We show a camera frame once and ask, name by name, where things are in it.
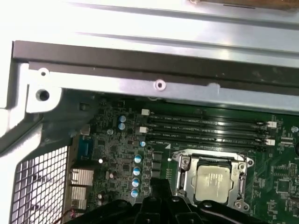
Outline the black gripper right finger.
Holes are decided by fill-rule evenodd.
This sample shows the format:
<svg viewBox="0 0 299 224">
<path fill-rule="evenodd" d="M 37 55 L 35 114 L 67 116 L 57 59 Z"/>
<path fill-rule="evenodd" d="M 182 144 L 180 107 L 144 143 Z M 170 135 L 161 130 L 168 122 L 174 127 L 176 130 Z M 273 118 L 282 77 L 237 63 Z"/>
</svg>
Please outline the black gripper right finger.
<svg viewBox="0 0 299 224">
<path fill-rule="evenodd" d="M 223 204 L 205 200 L 197 206 L 174 196 L 169 181 L 161 180 L 163 224 L 255 224 L 256 219 Z"/>
</svg>

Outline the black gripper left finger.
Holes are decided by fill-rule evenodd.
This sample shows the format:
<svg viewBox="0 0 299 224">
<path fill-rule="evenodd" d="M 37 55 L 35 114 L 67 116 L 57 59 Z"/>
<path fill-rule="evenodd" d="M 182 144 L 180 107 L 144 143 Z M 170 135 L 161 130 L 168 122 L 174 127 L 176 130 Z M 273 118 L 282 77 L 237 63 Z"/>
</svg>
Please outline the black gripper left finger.
<svg viewBox="0 0 299 224">
<path fill-rule="evenodd" d="M 150 180 L 150 194 L 141 203 L 115 200 L 81 217 L 82 224 L 161 224 L 163 180 Z"/>
</svg>

